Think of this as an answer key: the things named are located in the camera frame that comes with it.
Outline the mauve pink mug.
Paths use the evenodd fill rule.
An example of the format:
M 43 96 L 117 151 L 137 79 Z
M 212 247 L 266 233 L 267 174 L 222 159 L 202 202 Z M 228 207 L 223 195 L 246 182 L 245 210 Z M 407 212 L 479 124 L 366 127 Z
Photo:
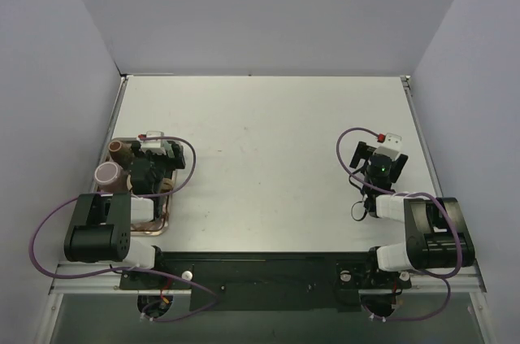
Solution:
M 128 174 L 115 162 L 107 161 L 97 166 L 94 180 L 98 188 L 105 193 L 128 192 Z

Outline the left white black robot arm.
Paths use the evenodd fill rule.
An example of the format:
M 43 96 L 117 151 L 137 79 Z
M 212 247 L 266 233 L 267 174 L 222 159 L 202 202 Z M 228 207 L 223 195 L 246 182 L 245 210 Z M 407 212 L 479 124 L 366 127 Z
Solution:
M 94 171 L 97 191 L 76 200 L 64 239 L 67 260 L 139 268 L 147 287 L 163 285 L 167 268 L 156 261 L 158 249 L 140 238 L 166 228 L 176 173 L 185 167 L 181 142 L 159 132 L 111 141 Z

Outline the brown mug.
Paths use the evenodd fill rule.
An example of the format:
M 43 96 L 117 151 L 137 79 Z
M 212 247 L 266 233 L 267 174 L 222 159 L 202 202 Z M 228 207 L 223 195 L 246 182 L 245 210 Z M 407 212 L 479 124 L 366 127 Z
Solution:
M 122 168 L 126 169 L 133 161 L 133 152 L 131 146 L 120 140 L 113 140 L 108 146 L 109 156 L 111 160 Z

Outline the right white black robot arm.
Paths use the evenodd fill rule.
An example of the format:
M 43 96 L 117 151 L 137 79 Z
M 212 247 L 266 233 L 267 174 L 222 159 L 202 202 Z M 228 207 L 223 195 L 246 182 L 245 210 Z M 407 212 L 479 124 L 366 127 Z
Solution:
M 365 281 L 381 286 L 392 272 L 429 270 L 435 268 L 463 268 L 475 262 L 475 247 L 455 198 L 423 196 L 413 198 L 410 193 L 397 194 L 392 189 L 401 174 L 407 155 L 384 145 L 377 148 L 359 142 L 350 167 L 364 184 L 359 188 L 363 217 L 388 219 L 405 226 L 405 240 L 375 249 L 376 258 L 363 265 Z

